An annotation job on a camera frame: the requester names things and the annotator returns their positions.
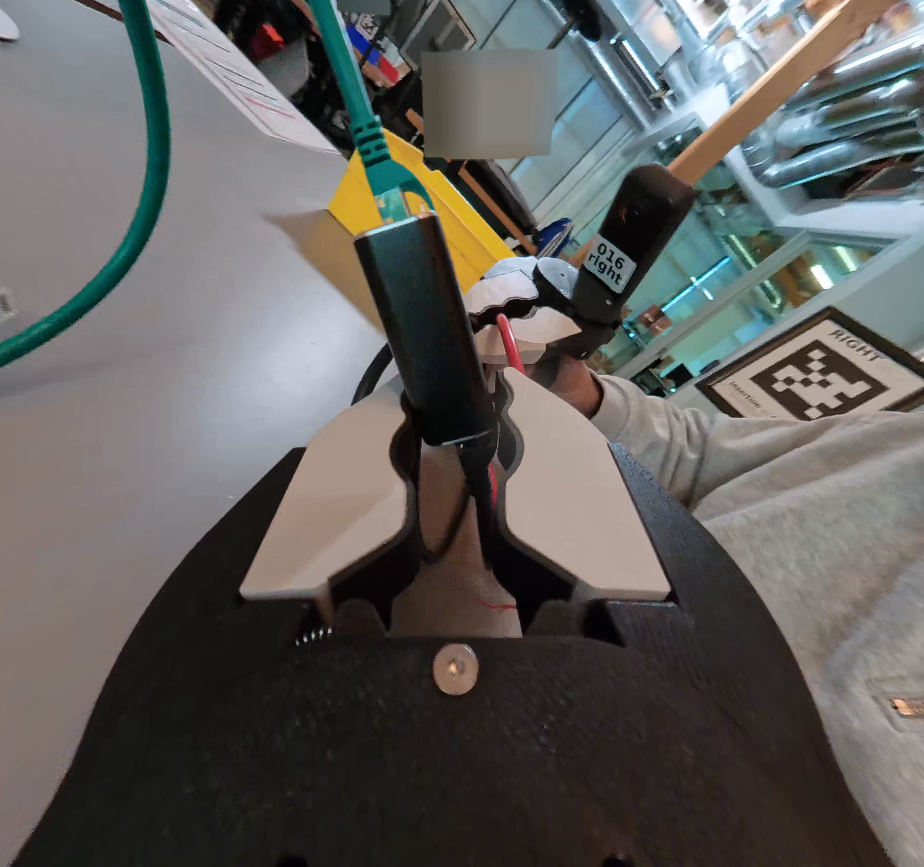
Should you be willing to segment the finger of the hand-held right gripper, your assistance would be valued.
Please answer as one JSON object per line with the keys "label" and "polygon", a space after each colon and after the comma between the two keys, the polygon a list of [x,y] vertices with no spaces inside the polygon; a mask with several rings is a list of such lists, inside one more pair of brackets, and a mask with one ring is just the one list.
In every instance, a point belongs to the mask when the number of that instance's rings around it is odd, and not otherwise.
{"label": "finger of the hand-held right gripper", "polygon": [[466,293],[466,309],[481,319],[498,310],[503,315],[536,306],[539,289],[535,282],[537,258],[506,258],[487,270]]}
{"label": "finger of the hand-held right gripper", "polygon": [[[578,339],[581,328],[568,316],[548,307],[535,309],[525,318],[507,319],[523,364],[537,364],[553,345]],[[496,325],[477,331],[477,351],[484,364],[509,364]]]}

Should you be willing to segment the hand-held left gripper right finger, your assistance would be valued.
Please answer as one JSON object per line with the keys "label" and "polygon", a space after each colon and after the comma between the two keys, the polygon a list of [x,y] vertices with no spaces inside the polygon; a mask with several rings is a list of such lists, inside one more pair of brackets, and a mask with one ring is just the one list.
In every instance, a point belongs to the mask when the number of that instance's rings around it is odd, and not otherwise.
{"label": "hand-held left gripper right finger", "polygon": [[664,600],[671,586],[606,436],[513,367],[498,374],[502,521],[514,546],[589,598]]}

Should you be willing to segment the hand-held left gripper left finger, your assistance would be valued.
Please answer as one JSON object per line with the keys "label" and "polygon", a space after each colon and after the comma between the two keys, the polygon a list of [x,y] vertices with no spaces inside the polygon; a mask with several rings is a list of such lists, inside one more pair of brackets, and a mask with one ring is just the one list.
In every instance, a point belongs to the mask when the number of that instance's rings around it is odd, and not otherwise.
{"label": "hand-held left gripper left finger", "polygon": [[308,442],[239,586],[243,599],[332,602],[336,584],[398,537],[410,495],[391,446],[406,419],[400,392],[374,392]]}

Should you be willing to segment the yellow storage bin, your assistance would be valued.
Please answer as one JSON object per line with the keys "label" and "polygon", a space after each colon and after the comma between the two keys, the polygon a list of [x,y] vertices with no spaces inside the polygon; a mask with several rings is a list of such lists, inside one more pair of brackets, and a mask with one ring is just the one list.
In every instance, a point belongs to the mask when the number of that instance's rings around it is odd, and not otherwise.
{"label": "yellow storage bin", "polygon": [[[467,293],[491,267],[512,257],[512,251],[445,175],[427,166],[418,148],[390,131],[385,134],[394,160],[408,168],[433,199],[457,281]],[[382,225],[358,152],[350,157],[328,211],[352,235]]]}

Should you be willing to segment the black network adapter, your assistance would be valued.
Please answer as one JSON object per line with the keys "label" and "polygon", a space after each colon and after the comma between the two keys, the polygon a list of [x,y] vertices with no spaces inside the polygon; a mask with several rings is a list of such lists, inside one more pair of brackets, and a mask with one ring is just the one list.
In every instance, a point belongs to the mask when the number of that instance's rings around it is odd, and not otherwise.
{"label": "black network adapter", "polygon": [[422,440],[495,446],[491,395],[440,219],[428,211],[380,226],[354,247]]}

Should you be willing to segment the person's right forearm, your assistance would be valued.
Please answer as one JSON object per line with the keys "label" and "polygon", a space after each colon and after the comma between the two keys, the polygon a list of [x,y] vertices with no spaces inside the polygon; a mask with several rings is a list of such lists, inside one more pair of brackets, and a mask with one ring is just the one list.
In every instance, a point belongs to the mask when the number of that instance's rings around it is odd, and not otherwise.
{"label": "person's right forearm", "polygon": [[799,422],[708,414],[646,396],[627,380],[594,381],[603,393],[594,425],[704,522],[746,503],[744,477],[803,443]]}

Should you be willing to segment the grey desk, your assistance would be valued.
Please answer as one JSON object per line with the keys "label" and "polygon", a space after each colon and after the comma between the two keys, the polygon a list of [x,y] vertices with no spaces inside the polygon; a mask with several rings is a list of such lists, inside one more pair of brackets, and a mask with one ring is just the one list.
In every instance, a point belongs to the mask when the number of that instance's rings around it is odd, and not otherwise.
{"label": "grey desk", "polygon": [[[120,21],[2,0],[6,339],[108,260],[141,190],[141,93]],[[105,677],[167,577],[349,404],[372,324],[309,254],[348,263],[326,212],[342,158],[260,133],[158,45],[167,202],[124,282],[2,369],[2,865],[70,764]]]}

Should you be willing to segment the person's right hand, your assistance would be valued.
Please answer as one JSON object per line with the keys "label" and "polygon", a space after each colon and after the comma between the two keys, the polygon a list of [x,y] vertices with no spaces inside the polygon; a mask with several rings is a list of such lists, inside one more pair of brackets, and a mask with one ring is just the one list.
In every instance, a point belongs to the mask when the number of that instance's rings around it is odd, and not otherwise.
{"label": "person's right hand", "polygon": [[603,404],[604,390],[584,361],[560,354],[537,364],[525,365],[526,375],[547,388],[587,419]]}

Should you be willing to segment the wooden beam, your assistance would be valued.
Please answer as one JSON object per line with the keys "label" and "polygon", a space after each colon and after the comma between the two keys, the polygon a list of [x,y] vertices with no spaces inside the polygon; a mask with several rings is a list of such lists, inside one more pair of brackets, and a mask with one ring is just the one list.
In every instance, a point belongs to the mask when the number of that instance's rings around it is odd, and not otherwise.
{"label": "wooden beam", "polygon": [[831,9],[814,29],[735,99],[717,122],[668,165],[668,170],[692,187],[900,1],[825,0]]}

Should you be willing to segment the framed marker sign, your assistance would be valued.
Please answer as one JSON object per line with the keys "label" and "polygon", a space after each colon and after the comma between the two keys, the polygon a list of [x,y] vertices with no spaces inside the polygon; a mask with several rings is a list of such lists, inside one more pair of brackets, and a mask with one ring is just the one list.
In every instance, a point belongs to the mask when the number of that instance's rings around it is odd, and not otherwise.
{"label": "framed marker sign", "polygon": [[922,406],[922,362],[835,307],[701,376],[699,392],[736,418],[814,422]]}

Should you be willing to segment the person's grey sweatshirt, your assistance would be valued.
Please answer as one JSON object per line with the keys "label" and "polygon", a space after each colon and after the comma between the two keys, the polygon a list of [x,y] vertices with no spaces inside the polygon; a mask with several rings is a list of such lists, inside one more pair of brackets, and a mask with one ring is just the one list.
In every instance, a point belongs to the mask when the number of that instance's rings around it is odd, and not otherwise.
{"label": "person's grey sweatshirt", "polygon": [[922,414],[716,419],[691,506],[757,588],[896,865],[922,865]]}

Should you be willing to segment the white paper sheet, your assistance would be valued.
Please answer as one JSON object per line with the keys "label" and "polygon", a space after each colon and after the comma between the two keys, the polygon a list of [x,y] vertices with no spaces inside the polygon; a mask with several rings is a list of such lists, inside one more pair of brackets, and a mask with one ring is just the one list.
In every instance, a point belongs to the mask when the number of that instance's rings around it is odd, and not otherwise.
{"label": "white paper sheet", "polygon": [[311,152],[340,152],[192,0],[145,0],[163,35],[261,134]]}

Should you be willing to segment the silver ventilation duct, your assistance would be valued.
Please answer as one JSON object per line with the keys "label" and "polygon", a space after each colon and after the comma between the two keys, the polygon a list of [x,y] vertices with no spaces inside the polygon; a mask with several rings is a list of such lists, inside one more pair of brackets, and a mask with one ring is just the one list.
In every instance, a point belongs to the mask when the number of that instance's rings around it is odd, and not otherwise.
{"label": "silver ventilation duct", "polygon": [[922,152],[922,118],[919,25],[823,69],[739,147],[753,177],[782,190]]}

